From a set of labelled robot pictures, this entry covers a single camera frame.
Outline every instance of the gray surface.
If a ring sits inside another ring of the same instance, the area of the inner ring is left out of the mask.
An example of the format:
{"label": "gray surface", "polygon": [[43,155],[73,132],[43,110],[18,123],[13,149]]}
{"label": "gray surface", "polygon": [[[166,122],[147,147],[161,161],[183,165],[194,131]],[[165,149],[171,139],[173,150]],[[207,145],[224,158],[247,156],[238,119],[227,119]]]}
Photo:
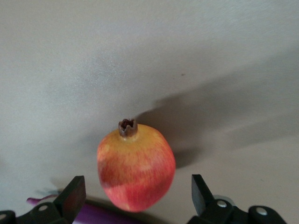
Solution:
{"label": "gray surface", "polygon": [[241,209],[299,219],[299,1],[0,1],[0,210],[84,175],[123,118],[178,169],[148,213],[186,223],[191,174]]}

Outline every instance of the pomegranate calyx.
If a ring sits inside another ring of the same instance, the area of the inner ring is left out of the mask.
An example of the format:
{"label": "pomegranate calyx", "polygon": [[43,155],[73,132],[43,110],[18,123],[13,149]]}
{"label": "pomegranate calyx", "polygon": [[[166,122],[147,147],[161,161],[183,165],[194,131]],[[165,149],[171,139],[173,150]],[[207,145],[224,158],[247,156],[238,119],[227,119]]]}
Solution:
{"label": "pomegranate calyx", "polygon": [[137,122],[135,119],[124,119],[118,123],[120,136],[123,138],[132,137],[137,133]]}

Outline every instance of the black metal bracket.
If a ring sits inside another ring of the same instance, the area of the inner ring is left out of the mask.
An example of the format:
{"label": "black metal bracket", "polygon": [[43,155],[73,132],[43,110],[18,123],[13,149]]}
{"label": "black metal bracket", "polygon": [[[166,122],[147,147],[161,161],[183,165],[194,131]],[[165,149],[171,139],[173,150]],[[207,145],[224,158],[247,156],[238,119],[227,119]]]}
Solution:
{"label": "black metal bracket", "polygon": [[247,213],[226,200],[215,199],[201,175],[192,175],[192,201],[198,215],[188,224],[286,224],[269,207],[252,206]]}
{"label": "black metal bracket", "polygon": [[76,176],[53,202],[41,203],[19,217],[11,210],[0,211],[0,224],[71,224],[85,199],[84,176]]}

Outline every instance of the silver screw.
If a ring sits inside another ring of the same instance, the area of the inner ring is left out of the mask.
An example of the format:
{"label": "silver screw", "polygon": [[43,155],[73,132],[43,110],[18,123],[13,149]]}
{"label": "silver screw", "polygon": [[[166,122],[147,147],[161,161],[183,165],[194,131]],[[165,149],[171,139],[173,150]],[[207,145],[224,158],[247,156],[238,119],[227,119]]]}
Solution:
{"label": "silver screw", "polygon": [[268,214],[267,211],[261,207],[257,207],[256,212],[262,216],[266,216]]}
{"label": "silver screw", "polygon": [[225,208],[227,206],[227,204],[224,201],[217,201],[217,205],[222,208]]}
{"label": "silver screw", "polygon": [[6,214],[1,214],[0,215],[0,220],[5,219],[5,217],[6,217]]}
{"label": "silver screw", "polygon": [[39,211],[44,211],[48,208],[47,205],[42,205],[41,207],[38,208]]}

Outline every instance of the pomegranate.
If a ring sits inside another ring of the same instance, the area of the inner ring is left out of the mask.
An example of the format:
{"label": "pomegranate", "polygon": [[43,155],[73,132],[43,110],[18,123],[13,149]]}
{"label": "pomegranate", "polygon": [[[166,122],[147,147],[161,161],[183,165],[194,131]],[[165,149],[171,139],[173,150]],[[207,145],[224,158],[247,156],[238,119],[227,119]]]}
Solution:
{"label": "pomegranate", "polygon": [[163,135],[132,119],[119,122],[97,151],[99,180],[104,192],[118,208],[130,212],[146,210],[169,190],[175,159]]}

